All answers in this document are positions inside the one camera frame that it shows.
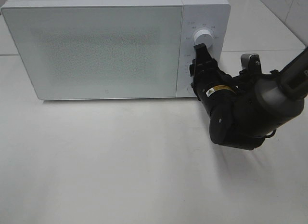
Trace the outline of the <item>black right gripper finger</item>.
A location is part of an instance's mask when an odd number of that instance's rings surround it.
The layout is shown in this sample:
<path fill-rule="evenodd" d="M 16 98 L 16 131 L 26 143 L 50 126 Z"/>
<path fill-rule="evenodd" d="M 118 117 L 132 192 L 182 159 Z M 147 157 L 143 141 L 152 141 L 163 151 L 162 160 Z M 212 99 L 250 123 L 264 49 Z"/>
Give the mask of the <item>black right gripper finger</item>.
<path fill-rule="evenodd" d="M 245 53 L 241 55 L 242 72 L 261 72 L 260 57 L 256 53 Z"/>
<path fill-rule="evenodd" d="M 199 84 L 208 85 L 217 77 L 217 61 L 212 58 L 204 43 L 195 45 L 195 58 L 189 65 L 189 73 L 192 77 L 191 87 L 196 89 Z"/>

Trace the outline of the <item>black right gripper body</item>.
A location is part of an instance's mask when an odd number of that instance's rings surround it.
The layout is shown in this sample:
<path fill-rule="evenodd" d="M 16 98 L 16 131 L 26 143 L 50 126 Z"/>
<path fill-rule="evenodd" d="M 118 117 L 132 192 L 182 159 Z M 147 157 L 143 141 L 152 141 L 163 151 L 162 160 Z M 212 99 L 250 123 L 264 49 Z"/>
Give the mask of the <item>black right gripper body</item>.
<path fill-rule="evenodd" d="M 219 105 L 231 104 L 247 92 L 260 75 L 260 67 L 244 67 L 238 76 L 231 77 L 217 65 L 192 65 L 192 89 L 206 112 L 213 113 Z"/>

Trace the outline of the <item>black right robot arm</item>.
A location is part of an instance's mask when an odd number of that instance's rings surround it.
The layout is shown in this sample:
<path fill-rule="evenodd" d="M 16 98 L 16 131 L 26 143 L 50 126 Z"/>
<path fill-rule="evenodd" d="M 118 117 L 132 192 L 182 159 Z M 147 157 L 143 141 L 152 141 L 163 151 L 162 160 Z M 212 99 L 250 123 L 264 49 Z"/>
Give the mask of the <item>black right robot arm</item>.
<path fill-rule="evenodd" d="M 307 51 L 268 74 L 262 72 L 258 54 L 243 54 L 242 70 L 232 77 L 220 70 L 205 44 L 195 45 L 194 50 L 191 87 L 209 115 L 213 143 L 253 150 L 303 111 L 308 94 Z"/>

